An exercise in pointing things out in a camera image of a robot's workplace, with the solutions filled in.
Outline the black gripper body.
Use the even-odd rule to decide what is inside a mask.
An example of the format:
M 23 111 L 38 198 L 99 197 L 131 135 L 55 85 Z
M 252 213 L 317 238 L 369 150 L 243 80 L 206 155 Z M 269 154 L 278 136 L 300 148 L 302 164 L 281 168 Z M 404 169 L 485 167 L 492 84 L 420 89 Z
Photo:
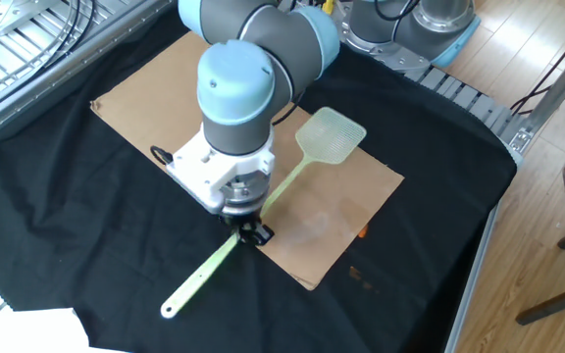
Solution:
M 261 223 L 259 210 L 242 215 L 222 214 L 220 219 L 225 226 L 231 229 L 255 230 Z

